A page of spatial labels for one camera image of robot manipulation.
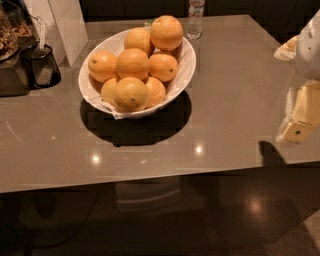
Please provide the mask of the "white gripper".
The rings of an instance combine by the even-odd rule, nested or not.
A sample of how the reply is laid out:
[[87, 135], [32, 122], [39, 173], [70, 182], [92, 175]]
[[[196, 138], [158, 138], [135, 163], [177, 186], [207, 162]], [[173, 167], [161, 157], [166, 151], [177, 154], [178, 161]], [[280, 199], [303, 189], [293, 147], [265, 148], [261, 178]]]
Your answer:
[[320, 10], [296, 35], [274, 53], [276, 59], [294, 61], [296, 70], [308, 80], [287, 93], [285, 118], [276, 142], [282, 146], [301, 144], [320, 125]]

